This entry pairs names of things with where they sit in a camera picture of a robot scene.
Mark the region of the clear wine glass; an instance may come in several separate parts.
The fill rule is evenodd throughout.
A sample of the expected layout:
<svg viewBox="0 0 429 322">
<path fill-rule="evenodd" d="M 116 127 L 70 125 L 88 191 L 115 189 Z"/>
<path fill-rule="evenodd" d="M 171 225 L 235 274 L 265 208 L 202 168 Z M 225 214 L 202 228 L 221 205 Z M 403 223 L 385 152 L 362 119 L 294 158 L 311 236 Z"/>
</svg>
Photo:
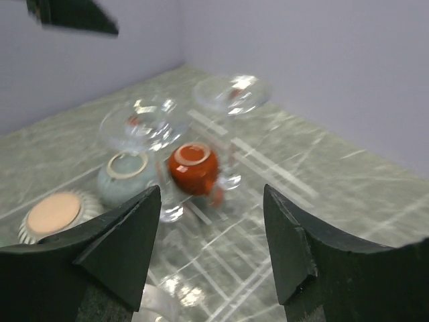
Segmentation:
<svg viewBox="0 0 429 322">
<path fill-rule="evenodd" d="M 224 151 L 219 185 L 225 191 L 233 190 L 242 183 L 234 158 L 234 120 L 262 107 L 271 98 L 269 85 L 248 74 L 216 75 L 200 81 L 194 88 L 194 98 L 202 107 L 220 114 L 227 131 L 227 147 Z"/>
<path fill-rule="evenodd" d="M 190 119 L 177 102 L 159 96 L 126 101 L 114 107 L 100 124 L 99 133 L 109 147 L 132 154 L 146 152 L 154 158 L 161 190 L 162 223 L 179 220 L 184 208 L 174 192 L 161 150 L 179 141 L 189 127 Z"/>
</svg>

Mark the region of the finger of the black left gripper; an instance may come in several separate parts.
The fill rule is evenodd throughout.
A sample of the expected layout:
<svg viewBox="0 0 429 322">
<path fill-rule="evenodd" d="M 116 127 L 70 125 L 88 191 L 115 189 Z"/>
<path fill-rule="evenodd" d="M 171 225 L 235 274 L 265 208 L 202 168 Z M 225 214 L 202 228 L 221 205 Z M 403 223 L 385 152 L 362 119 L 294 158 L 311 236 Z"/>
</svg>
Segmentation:
<svg viewBox="0 0 429 322">
<path fill-rule="evenodd" d="M 91 0 L 29 0 L 27 10 L 43 26 L 119 35 L 119 27 L 96 1 Z"/>
</svg>

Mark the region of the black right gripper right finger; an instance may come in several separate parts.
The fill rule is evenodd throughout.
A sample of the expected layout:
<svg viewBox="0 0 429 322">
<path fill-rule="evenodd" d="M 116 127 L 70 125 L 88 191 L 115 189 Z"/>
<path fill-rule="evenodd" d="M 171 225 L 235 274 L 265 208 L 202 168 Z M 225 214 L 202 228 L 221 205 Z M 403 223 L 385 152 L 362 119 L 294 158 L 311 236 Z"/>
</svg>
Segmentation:
<svg viewBox="0 0 429 322">
<path fill-rule="evenodd" d="M 265 232 L 288 321 L 427 321 L 428 240 L 399 248 L 342 231 L 265 185 Z"/>
</svg>

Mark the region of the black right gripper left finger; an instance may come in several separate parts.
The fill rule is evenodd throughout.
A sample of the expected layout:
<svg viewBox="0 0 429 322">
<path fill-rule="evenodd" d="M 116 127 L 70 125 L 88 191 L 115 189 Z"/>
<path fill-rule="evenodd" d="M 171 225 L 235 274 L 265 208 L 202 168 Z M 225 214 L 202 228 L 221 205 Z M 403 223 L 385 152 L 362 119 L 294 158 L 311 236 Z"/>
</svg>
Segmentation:
<svg viewBox="0 0 429 322">
<path fill-rule="evenodd" d="M 152 186 L 36 244 L 1 248 L 2 321 L 130 321 L 140 308 L 158 228 Z"/>
</svg>

